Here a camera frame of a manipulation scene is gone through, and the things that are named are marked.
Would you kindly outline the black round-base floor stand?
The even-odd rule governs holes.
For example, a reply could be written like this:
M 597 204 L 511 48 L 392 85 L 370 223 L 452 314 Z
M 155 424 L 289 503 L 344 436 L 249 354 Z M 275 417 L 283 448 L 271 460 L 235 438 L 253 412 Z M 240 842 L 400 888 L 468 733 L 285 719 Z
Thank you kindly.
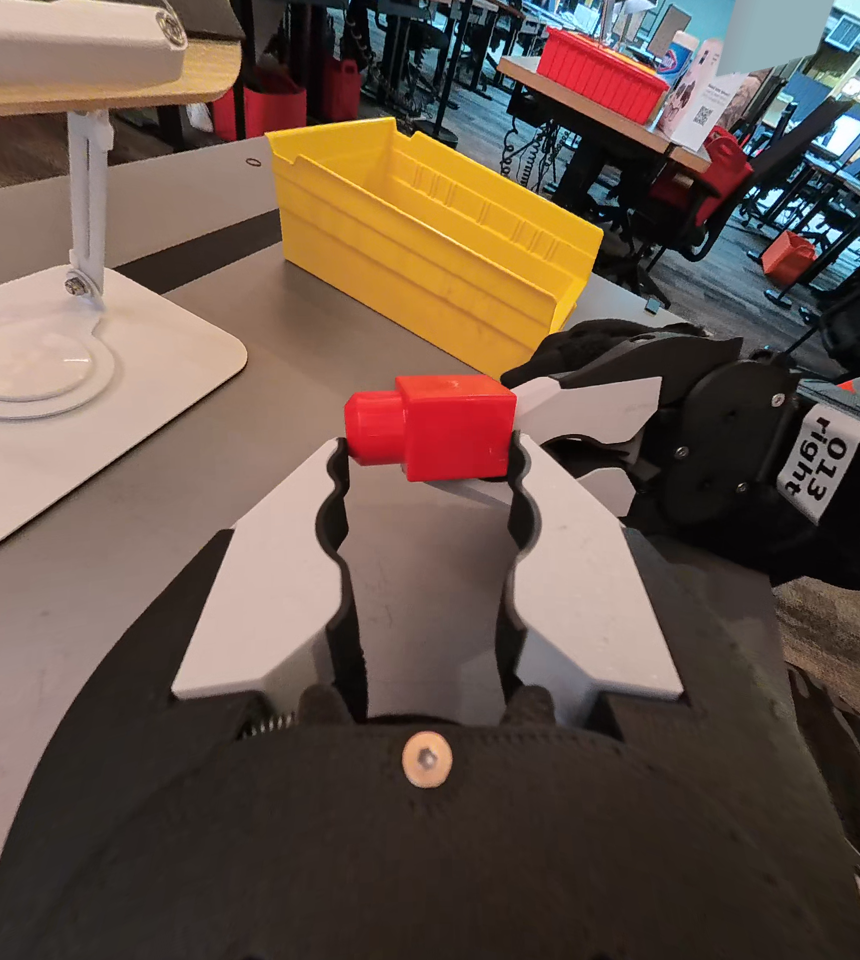
M 458 3 L 460 16 L 457 21 L 456 39 L 453 41 L 449 59 L 447 61 L 443 89 L 441 94 L 438 96 L 436 119 L 432 126 L 432 132 L 428 134 L 429 137 L 433 138 L 437 142 L 443 142 L 441 134 L 443 133 L 444 118 L 448 109 L 451 90 L 459 65 L 460 51 L 466 38 L 473 3 L 473 1 L 460 1 Z

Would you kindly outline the red plastic canister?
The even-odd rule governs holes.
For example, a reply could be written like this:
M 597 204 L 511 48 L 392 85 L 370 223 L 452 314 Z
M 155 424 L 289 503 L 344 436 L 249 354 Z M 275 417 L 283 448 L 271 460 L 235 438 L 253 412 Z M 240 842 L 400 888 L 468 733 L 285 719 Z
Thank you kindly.
M 330 123 L 359 118 L 362 77 L 356 60 L 328 57 L 323 74 L 323 117 Z

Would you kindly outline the red office chair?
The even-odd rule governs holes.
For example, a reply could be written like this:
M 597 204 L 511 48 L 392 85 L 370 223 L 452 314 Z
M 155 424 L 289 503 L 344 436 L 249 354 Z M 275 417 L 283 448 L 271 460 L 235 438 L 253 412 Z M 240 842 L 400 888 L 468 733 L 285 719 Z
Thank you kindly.
M 724 126 L 713 126 L 704 149 L 710 164 L 702 173 L 674 164 L 650 188 L 645 212 L 652 217 L 652 242 L 661 248 L 695 251 L 718 235 L 752 174 L 742 146 Z

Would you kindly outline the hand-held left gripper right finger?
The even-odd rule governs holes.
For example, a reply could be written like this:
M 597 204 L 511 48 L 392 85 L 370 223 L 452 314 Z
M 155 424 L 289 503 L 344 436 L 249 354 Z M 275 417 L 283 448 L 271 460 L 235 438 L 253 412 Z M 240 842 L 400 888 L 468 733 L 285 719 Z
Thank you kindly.
M 586 726 L 603 694 L 684 693 L 624 524 L 528 435 L 510 441 L 517 553 L 499 607 L 499 680 L 548 691 L 556 723 Z

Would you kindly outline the yellow plastic bin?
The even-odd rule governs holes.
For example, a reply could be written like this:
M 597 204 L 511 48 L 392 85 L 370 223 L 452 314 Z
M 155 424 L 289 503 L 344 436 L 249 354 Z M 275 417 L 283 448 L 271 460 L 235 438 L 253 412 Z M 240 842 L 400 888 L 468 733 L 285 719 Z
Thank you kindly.
M 266 138 L 295 266 L 493 378 L 571 318 L 595 224 L 389 116 Z

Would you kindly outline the wooden top desk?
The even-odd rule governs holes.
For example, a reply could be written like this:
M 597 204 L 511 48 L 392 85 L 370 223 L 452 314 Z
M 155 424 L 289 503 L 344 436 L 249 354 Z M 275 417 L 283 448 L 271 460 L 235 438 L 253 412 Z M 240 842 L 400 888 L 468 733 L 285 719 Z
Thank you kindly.
M 612 137 L 619 136 L 684 168 L 702 174 L 711 164 L 704 148 L 689 150 L 665 138 L 644 124 L 629 120 L 615 111 L 589 100 L 560 83 L 537 72 L 539 57 L 503 55 L 499 71 L 536 94 L 547 103 L 544 109 L 556 121 L 574 133 L 582 135 L 591 125 L 607 130 Z

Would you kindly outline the red plastic bin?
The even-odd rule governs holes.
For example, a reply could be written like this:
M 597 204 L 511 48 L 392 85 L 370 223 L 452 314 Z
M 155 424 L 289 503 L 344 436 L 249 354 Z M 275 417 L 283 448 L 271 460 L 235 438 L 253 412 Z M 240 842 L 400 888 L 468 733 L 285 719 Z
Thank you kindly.
M 644 124 L 669 95 L 652 69 L 591 37 L 550 27 L 536 72 L 595 104 Z
M 237 92 L 243 94 L 244 138 L 307 125 L 306 90 L 293 80 L 289 69 L 245 62 L 239 83 L 211 104 L 214 134 L 223 141 L 242 138 L 237 132 Z

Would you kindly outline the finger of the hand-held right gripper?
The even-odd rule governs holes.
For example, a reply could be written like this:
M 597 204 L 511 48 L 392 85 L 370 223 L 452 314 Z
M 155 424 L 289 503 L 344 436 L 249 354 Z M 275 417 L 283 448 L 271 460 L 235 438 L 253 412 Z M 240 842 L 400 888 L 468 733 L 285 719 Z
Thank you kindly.
M 585 513 L 601 516 L 605 510 L 621 519 L 628 514 L 636 496 L 628 474 L 617 466 L 599 467 L 586 476 L 573 478 L 558 465 L 549 469 L 538 465 L 533 473 L 532 466 L 524 464 L 516 474 L 503 481 L 432 481 L 430 486 L 487 507 L 509 507 L 515 497 L 513 481 L 519 483 L 522 492 L 532 500 L 543 518 L 580 517 Z
M 513 388 L 514 429 L 538 444 L 563 437 L 601 445 L 630 441 L 659 407 L 661 377 L 565 388 L 549 376 Z

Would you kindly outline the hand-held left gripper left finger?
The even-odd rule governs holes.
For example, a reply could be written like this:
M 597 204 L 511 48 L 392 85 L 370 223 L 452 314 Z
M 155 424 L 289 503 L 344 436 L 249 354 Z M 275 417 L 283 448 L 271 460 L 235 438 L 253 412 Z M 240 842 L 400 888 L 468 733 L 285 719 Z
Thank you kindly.
M 330 438 L 233 526 L 172 681 L 189 701 L 261 694 L 295 713 L 305 689 L 335 687 L 366 712 L 366 667 L 353 586 L 340 546 L 348 534 L 344 438 Z

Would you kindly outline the white cardboard box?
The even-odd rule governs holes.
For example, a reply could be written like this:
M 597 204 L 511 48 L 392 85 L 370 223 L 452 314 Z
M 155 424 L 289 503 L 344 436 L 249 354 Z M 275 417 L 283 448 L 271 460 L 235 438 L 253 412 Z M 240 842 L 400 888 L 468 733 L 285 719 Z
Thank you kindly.
M 748 74 L 722 72 L 724 41 L 708 39 L 671 90 L 656 124 L 668 141 L 697 153 Z

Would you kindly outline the person's right hand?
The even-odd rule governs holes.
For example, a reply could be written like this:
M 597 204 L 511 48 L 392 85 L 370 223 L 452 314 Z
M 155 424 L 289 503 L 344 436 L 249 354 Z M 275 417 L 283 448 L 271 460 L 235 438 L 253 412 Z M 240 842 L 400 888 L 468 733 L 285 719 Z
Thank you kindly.
M 683 320 L 661 328 L 651 328 L 621 318 L 591 318 L 547 336 L 526 363 L 502 373 L 499 382 L 512 389 L 534 378 L 569 374 L 625 342 L 659 332 L 725 340 L 723 335 L 716 335 L 697 324 Z

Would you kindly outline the white panel bracket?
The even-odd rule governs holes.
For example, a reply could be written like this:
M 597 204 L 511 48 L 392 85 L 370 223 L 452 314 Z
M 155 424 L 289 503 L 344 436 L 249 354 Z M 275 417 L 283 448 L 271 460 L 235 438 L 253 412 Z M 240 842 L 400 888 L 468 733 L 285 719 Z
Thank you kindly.
M 178 79 L 187 48 L 168 6 L 0 1 L 0 87 L 159 85 Z

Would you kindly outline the orange plastic bin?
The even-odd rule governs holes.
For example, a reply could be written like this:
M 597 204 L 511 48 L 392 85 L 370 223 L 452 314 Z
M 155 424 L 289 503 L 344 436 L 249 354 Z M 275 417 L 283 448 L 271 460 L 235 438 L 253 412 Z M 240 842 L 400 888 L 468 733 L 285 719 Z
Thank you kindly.
M 763 274 L 780 287 L 796 283 L 818 259 L 814 243 L 800 234 L 784 230 L 760 254 Z

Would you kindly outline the small red object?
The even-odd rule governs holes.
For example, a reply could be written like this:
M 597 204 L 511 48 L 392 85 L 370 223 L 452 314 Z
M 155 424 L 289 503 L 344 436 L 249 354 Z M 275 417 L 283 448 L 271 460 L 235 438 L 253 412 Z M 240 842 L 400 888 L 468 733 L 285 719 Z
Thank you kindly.
M 400 376 L 348 399 L 344 436 L 360 466 L 397 465 L 410 482 L 496 479 L 508 471 L 517 402 L 484 374 Z

